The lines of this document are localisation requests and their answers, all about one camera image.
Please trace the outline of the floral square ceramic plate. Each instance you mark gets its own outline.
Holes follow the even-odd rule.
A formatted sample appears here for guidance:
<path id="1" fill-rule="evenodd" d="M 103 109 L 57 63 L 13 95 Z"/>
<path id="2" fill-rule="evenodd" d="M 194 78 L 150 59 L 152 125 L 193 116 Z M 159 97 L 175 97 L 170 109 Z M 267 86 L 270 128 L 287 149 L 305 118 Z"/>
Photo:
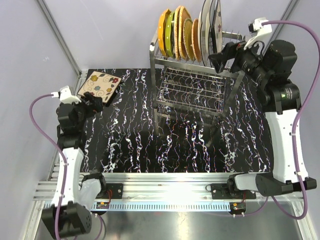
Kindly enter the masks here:
<path id="1" fill-rule="evenodd" d="M 93 71 L 82 84 L 77 94 L 83 97 L 85 92 L 89 92 L 94 97 L 101 98 L 102 102 L 106 104 L 115 93 L 121 81 L 121 77 Z"/>

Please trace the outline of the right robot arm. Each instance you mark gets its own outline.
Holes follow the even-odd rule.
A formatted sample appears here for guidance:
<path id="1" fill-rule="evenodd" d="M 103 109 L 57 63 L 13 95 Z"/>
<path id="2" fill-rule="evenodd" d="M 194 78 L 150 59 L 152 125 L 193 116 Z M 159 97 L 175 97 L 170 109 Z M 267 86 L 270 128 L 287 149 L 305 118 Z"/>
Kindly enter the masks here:
<path id="1" fill-rule="evenodd" d="M 289 79 L 298 58 L 295 46 L 274 40 L 262 55 L 258 54 L 257 41 L 251 47 L 245 45 L 245 41 L 229 42 L 208 58 L 217 73 L 223 71 L 228 60 L 233 60 L 230 72 L 244 71 L 257 84 L 257 98 L 271 134 L 274 163 L 272 172 L 231 175 L 226 192 L 237 199 L 245 191 L 272 197 L 316 189 L 316 179 L 309 177 L 304 166 L 299 129 L 292 129 L 302 108 L 300 90 Z"/>

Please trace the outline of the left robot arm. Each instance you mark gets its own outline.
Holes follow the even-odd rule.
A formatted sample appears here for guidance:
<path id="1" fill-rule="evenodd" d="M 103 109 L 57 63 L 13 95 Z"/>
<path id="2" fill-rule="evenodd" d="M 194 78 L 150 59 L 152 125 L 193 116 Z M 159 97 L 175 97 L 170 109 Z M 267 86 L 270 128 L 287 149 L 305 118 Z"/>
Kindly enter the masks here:
<path id="1" fill-rule="evenodd" d="M 60 167 L 54 196 L 50 206 L 42 211 L 41 219 L 52 238 L 61 240 L 91 231 L 91 207 L 96 198 L 107 195 L 108 187 L 100 173 L 91 173 L 80 180 L 86 142 L 84 124 L 103 110 L 103 100 L 90 92 L 79 98 L 68 87 L 54 96 L 60 100 L 56 111 L 58 140 L 54 144 Z"/>

